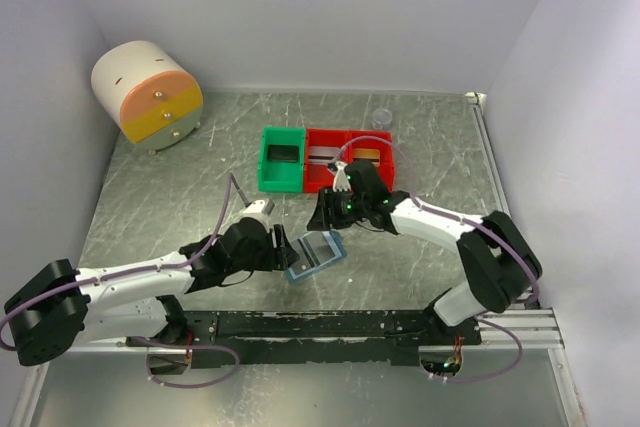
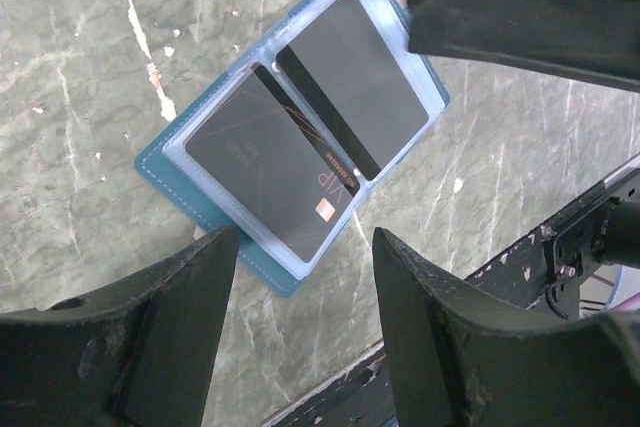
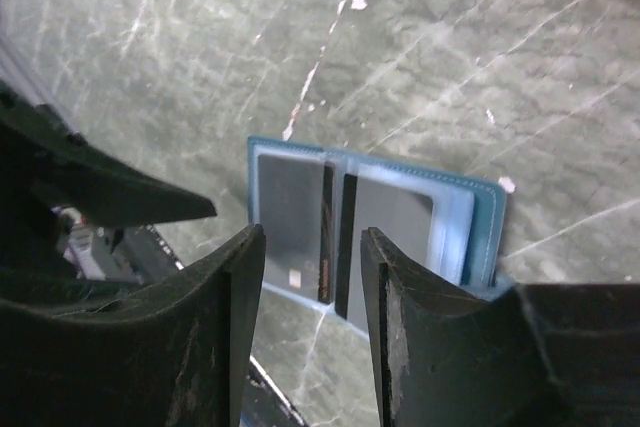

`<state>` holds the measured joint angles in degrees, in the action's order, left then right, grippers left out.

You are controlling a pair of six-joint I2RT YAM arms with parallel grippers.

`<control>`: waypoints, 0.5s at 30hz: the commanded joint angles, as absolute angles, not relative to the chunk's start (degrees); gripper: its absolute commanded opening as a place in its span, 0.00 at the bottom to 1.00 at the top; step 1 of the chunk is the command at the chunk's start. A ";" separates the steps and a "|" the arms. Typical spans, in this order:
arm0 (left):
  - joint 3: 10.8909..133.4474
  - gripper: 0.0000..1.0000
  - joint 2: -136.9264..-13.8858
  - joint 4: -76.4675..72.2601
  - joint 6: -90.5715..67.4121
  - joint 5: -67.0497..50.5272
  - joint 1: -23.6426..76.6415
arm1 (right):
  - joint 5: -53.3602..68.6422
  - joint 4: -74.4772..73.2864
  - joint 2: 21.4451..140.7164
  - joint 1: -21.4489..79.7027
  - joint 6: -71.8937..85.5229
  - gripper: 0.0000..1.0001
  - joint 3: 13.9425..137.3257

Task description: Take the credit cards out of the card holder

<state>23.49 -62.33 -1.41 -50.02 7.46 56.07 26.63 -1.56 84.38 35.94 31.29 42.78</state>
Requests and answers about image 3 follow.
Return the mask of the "blue card holder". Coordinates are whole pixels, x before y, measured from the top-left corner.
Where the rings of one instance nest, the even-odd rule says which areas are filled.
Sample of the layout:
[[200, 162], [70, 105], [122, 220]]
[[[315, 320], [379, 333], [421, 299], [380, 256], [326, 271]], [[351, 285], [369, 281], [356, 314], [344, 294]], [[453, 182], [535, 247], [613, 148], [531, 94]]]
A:
[[429, 254], [423, 265], [414, 261], [474, 293], [495, 287], [496, 261], [507, 203], [506, 191], [498, 183], [347, 150], [261, 136], [248, 139], [247, 153], [248, 217], [257, 224], [259, 155], [311, 159], [327, 162], [334, 168], [332, 302], [323, 304], [281, 291], [267, 285], [264, 277], [263, 285], [267, 290], [307, 308], [342, 318], [335, 311], [334, 301], [343, 183], [347, 174], [429, 196], [433, 201]]

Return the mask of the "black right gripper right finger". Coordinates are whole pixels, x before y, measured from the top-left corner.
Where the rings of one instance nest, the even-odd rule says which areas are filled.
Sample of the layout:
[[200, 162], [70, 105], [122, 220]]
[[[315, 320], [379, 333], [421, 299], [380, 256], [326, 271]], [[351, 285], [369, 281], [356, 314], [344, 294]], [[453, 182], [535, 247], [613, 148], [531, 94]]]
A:
[[384, 426], [635, 426], [639, 288], [516, 284], [475, 296], [376, 228], [361, 272]]

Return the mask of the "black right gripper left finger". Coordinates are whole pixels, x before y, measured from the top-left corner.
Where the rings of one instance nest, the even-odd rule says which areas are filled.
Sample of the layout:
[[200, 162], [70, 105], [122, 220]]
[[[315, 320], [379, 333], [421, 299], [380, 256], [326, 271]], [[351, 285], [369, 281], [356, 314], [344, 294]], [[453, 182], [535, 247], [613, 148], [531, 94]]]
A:
[[258, 225], [146, 286], [1, 272], [5, 426], [235, 426], [265, 260]]

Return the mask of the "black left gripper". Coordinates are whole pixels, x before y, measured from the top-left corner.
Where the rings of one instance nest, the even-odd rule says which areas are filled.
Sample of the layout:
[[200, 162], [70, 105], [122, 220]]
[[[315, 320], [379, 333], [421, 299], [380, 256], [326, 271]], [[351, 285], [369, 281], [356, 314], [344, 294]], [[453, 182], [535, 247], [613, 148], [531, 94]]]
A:
[[150, 283], [130, 245], [137, 230], [108, 227], [216, 215], [209, 198], [107, 155], [52, 106], [1, 83], [3, 297], [132, 293]]

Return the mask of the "black card stripe side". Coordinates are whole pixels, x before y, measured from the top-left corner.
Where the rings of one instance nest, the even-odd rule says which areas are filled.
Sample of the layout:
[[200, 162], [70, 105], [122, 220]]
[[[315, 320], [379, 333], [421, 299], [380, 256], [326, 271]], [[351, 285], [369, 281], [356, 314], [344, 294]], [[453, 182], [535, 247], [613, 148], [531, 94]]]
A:
[[406, 254], [423, 265], [429, 254], [433, 201], [378, 180], [345, 175], [336, 260], [337, 315], [366, 333], [366, 307], [361, 273], [360, 240], [364, 230], [381, 230]]

